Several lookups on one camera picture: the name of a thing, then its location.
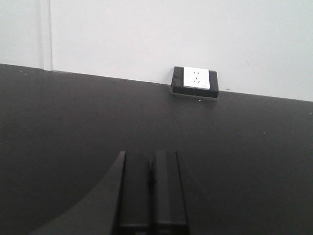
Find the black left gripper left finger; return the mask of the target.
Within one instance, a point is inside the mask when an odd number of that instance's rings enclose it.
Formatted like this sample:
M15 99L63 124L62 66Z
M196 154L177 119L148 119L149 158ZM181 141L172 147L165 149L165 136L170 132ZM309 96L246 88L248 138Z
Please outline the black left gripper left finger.
M150 235L150 164L143 153L127 152L123 173L118 233Z

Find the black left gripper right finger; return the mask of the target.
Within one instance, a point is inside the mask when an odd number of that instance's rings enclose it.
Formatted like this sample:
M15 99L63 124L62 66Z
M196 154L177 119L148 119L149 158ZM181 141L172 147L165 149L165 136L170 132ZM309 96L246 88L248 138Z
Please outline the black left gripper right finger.
M159 150L151 168L152 227L155 235L188 235L176 152Z

